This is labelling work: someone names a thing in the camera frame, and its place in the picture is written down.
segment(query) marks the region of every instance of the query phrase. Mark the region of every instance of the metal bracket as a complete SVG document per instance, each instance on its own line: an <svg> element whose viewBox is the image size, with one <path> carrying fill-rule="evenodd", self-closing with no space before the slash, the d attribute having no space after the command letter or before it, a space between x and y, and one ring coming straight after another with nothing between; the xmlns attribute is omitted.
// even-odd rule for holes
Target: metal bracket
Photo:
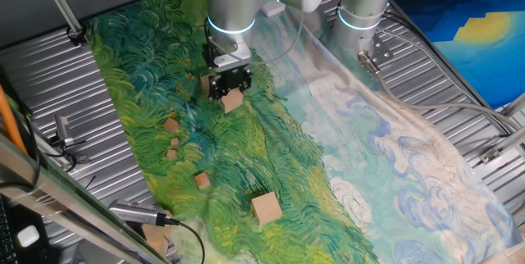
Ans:
<svg viewBox="0 0 525 264"><path fill-rule="evenodd" d="M501 157L501 154L498 151L498 149L493 148L493 149L489 150L488 152L483 153L482 156L481 156L481 159L482 159L484 164L487 164L490 161L496 159L497 157Z"/></svg>
<svg viewBox="0 0 525 264"><path fill-rule="evenodd" d="M514 132L507 139L483 153L480 158L484 164L487 164L513 148L517 148L520 152L525 152L525 128Z"/></svg>
<svg viewBox="0 0 525 264"><path fill-rule="evenodd" d="M377 65L387 63L392 60L392 57L394 56L386 44L379 39L377 34L374 34L372 39L372 50L370 51L370 58L372 59L372 62Z"/></svg>
<svg viewBox="0 0 525 264"><path fill-rule="evenodd" d="M75 143L75 139L71 133L67 117L55 115L55 123L57 124L57 138L60 144L64 148L73 145Z"/></svg>

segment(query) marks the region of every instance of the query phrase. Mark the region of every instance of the metal clamp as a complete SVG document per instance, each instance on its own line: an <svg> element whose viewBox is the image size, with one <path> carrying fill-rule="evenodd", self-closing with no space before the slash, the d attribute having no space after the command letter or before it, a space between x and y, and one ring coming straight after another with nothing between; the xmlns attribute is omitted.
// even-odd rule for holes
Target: metal clamp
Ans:
<svg viewBox="0 0 525 264"><path fill-rule="evenodd" d="M487 164L513 148L518 148L519 152L525 156L525 128L514 132L507 139L483 153L480 158L484 164Z"/></svg>

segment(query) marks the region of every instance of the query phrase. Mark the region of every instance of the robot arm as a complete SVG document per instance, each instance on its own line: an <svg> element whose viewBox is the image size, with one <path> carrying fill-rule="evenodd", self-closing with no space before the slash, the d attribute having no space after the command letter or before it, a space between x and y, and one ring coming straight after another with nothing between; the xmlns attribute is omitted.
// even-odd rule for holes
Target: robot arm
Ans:
<svg viewBox="0 0 525 264"><path fill-rule="evenodd" d="M204 56L216 72L209 78L210 98L219 99L231 89L240 88L242 92L250 87L251 73L246 62L251 58L251 29L255 15L269 1L208 0L208 46ZM277 1L311 12L322 0ZM361 51L371 50L387 3L388 0L341 0L333 29L336 42L356 58Z"/></svg>
<svg viewBox="0 0 525 264"><path fill-rule="evenodd" d="M241 91L251 85L246 62L251 58L252 27L257 12L271 0L208 0L206 23L208 46L204 56L216 75L209 79L212 99L219 99L230 89ZM314 11L322 0L276 0L302 11Z"/></svg>
<svg viewBox="0 0 525 264"><path fill-rule="evenodd" d="M373 50L376 27L389 0L341 0L333 37L350 55Z"/></svg>

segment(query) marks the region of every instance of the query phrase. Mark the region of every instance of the gray cylinder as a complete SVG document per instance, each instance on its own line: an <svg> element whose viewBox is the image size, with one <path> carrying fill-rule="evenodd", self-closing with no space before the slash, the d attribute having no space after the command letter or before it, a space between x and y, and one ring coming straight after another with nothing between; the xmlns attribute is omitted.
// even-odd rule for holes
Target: gray cylinder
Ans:
<svg viewBox="0 0 525 264"><path fill-rule="evenodd" d="M357 58L372 49L376 27L388 0L341 0L332 33L336 42Z"/></svg>

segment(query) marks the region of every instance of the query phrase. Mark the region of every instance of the black cable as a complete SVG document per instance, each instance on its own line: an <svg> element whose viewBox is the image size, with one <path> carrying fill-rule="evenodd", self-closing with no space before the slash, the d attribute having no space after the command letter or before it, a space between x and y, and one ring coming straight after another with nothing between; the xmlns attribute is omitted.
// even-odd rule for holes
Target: black cable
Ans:
<svg viewBox="0 0 525 264"><path fill-rule="evenodd" d="M93 176L93 178L91 178L91 181L84 187L86 190L88 189L88 187L93 183L93 181L95 180L95 178L97 178L96 175Z"/></svg>
<svg viewBox="0 0 525 264"><path fill-rule="evenodd" d="M73 169L75 169L78 161L76 160L76 157L74 155L72 155L71 153L69 153L68 151L64 150L62 153L60 154L51 154L51 153L47 153L46 152L46 155L48 157L65 157L65 156L68 156L71 160L71 166L66 170L66 172L70 172L72 171Z"/></svg>
<svg viewBox="0 0 525 264"><path fill-rule="evenodd" d="M66 155L71 159L71 166L69 167L69 169L66 170L66 173L69 173L70 171L73 171L73 169L75 169L76 167L76 157L68 152L66 152Z"/></svg>
<svg viewBox="0 0 525 264"><path fill-rule="evenodd" d="M6 189L11 187L21 189L23 191L26 191L27 193L33 191L33 186L23 182L5 182L0 184L0 189Z"/></svg>
<svg viewBox="0 0 525 264"><path fill-rule="evenodd" d="M30 142L31 146L33 147L33 156L34 159L34 178L33 178L33 189L36 188L36 184L39 182L40 177L40 151L39 146L36 143L36 136L34 135L33 130L33 124L31 123L30 116L27 112L24 112L24 119L25 119L25 125L27 126L27 130L30 133Z"/></svg>
<svg viewBox="0 0 525 264"><path fill-rule="evenodd" d="M200 262L201 264L204 264L204 259L206 258L206 251L204 250L204 243L203 243L203 240L200 239L200 236L199 234L197 233L197 231L195 231L193 228L187 226L186 224L178 221L178 220L175 220L175 219L166 219L165 220L165 223L167 225L180 225L184 228L186 228L187 230L191 231L191 233L195 234L195 237L199 240L199 243L200 243L200 247L202 248L203 250L203 260Z"/></svg>
<svg viewBox="0 0 525 264"><path fill-rule="evenodd" d="M63 152L60 153L60 154L51 154L51 153L47 153L47 152L46 152L46 155L47 155L48 157L64 157L64 156L66 155L66 152L63 151Z"/></svg>

